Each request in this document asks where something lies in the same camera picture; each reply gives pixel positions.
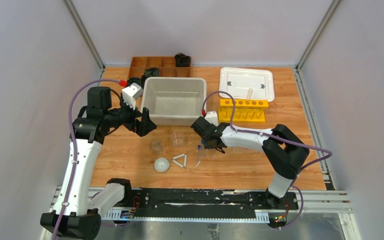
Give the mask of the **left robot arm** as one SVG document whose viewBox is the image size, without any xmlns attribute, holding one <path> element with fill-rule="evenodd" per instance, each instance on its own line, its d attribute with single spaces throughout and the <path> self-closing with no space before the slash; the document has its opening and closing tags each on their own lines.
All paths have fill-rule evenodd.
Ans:
<svg viewBox="0 0 384 240">
<path fill-rule="evenodd" d="M 76 119 L 70 119 L 70 152 L 61 191 L 50 212 L 43 213 L 40 225 L 53 237 L 93 240 L 99 233 L 102 218 L 119 204 L 134 202 L 128 179 L 111 178 L 97 195 L 88 197 L 96 159 L 105 138 L 112 130 L 125 127 L 143 137 L 156 129 L 149 110 L 139 110 L 137 99 L 143 89 L 136 83 L 121 91 L 121 105 L 112 106 L 112 90 L 105 86 L 91 87 L 87 104 Z"/>
</svg>

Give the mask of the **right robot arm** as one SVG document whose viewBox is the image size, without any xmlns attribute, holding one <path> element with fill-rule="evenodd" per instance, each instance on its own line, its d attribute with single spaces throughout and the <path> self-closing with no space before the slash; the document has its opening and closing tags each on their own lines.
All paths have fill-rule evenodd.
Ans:
<svg viewBox="0 0 384 240">
<path fill-rule="evenodd" d="M 273 178 L 264 194 L 266 204 L 272 209 L 285 204 L 285 195 L 310 153 L 304 143 L 283 124 L 269 129 L 251 129 L 224 122 L 215 125 L 200 116 L 192 123 L 191 129 L 201 137 L 205 149 L 222 154 L 226 148 L 245 148 L 264 153 L 274 169 Z"/>
</svg>

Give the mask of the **clear test tube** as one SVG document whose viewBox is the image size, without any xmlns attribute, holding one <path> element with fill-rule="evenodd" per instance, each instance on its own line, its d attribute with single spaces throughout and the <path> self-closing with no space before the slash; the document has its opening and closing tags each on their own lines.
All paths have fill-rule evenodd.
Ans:
<svg viewBox="0 0 384 240">
<path fill-rule="evenodd" d="M 246 100 L 251 100 L 252 99 L 253 91 L 254 90 L 252 88 L 248 89 L 248 92 L 247 92 L 247 95 L 246 95 Z"/>
</svg>

